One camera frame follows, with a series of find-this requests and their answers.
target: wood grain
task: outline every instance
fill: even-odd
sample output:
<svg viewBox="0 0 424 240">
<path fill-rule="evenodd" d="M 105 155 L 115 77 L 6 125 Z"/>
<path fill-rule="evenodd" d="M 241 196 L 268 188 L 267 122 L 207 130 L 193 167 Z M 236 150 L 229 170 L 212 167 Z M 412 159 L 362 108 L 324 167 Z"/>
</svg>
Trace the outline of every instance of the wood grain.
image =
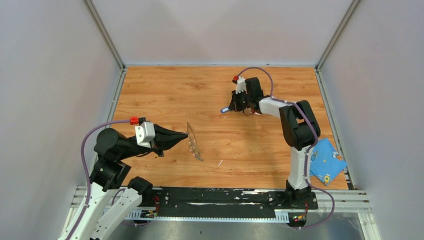
<svg viewBox="0 0 424 240">
<path fill-rule="evenodd" d="M 290 173 L 290 148 L 280 120 L 269 115 L 246 116 L 241 112 L 221 114 L 228 106 L 231 82 L 243 67 L 137 66 L 127 71 L 114 119 L 132 116 L 164 128 L 186 132 L 187 122 L 195 132 L 203 162 L 188 150 L 188 139 L 165 152 L 151 153 L 125 162 L 132 166 L 125 184 L 140 176 L 154 186 L 285 188 Z M 320 89 L 313 68 L 266 67 L 274 80 L 274 95 L 281 99 L 308 100 L 321 128 L 321 138 L 334 144 Z M 267 76 L 248 70 L 243 77 L 258 77 L 265 94 L 271 89 Z M 134 135 L 127 124 L 112 126 L 126 136 Z M 347 189 L 343 173 L 326 187 L 316 177 L 312 183 L 326 189 Z"/>
</svg>

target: white wall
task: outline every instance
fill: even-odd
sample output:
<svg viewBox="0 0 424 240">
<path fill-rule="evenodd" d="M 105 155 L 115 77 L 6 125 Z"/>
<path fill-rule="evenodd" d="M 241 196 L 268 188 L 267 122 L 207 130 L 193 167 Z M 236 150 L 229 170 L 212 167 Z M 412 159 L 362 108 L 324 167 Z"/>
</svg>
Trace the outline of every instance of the white wall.
<svg viewBox="0 0 424 240">
<path fill-rule="evenodd" d="M 317 64 L 351 0 L 94 0 L 126 64 Z"/>
<path fill-rule="evenodd" d="M 322 69 L 382 239 L 422 239 L 424 2 L 364 0 Z"/>
<path fill-rule="evenodd" d="M 1 1 L 0 23 L 0 238 L 52 240 L 120 73 L 81 0 Z"/>
</svg>

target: blue cloth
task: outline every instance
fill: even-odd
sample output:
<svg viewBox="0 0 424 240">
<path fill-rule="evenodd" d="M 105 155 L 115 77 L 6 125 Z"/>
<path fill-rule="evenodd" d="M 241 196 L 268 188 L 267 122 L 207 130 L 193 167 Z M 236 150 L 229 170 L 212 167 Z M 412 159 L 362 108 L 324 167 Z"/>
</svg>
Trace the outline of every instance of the blue cloth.
<svg viewBox="0 0 424 240">
<path fill-rule="evenodd" d="M 312 149 L 310 161 L 310 175 L 316 176 L 327 186 L 348 165 L 328 138 L 318 141 Z"/>
</svg>

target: wooden tabletop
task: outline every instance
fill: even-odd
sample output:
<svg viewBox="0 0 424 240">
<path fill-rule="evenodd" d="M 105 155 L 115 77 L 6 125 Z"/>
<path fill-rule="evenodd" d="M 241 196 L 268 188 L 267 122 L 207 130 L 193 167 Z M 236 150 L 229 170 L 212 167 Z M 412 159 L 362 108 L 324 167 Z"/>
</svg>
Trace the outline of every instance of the wooden tabletop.
<svg viewBox="0 0 424 240">
<path fill-rule="evenodd" d="M 140 176 L 154 186 L 216 188 L 285 188 L 290 173 L 290 148 L 280 119 L 270 115 L 243 115 L 220 110 L 227 107 L 231 82 L 244 67 L 134 66 L 127 71 L 114 120 L 132 116 L 179 132 L 189 122 L 201 149 L 203 162 L 189 152 L 185 139 L 165 152 L 124 160 L 132 166 L 125 184 Z M 332 130 L 313 68 L 265 67 L 274 80 L 274 96 L 290 101 L 309 101 L 321 128 L 320 138 L 334 144 Z M 248 70 L 244 78 L 258 77 L 264 94 L 270 92 L 268 77 Z M 133 136 L 134 126 L 112 126 Z M 343 173 L 329 186 L 316 177 L 312 184 L 325 189 L 347 189 Z"/>
</svg>

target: wooden table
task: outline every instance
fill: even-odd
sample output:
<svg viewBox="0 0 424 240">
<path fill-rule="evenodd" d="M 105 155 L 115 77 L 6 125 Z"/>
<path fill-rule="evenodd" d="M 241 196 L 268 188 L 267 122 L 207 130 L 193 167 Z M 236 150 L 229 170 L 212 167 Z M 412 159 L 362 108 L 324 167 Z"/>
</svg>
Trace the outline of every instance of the wooden table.
<svg viewBox="0 0 424 240">
<path fill-rule="evenodd" d="M 126 180 L 140 176 L 154 186 L 217 188 L 285 188 L 290 173 L 290 148 L 281 122 L 270 115 L 221 114 L 228 106 L 235 85 L 233 76 L 243 67 L 134 66 L 127 71 L 114 120 L 132 116 L 179 132 L 187 122 L 195 132 L 203 162 L 188 150 L 185 139 L 165 152 L 124 160 L 132 166 Z M 321 128 L 321 138 L 334 138 L 313 68 L 266 67 L 274 80 L 274 96 L 290 101 L 307 100 Z M 258 77 L 264 94 L 271 84 L 259 70 L 248 70 L 244 78 Z M 126 136 L 134 126 L 113 125 Z M 314 185 L 326 189 L 347 189 L 340 173 L 326 187 L 316 177 Z"/>
</svg>

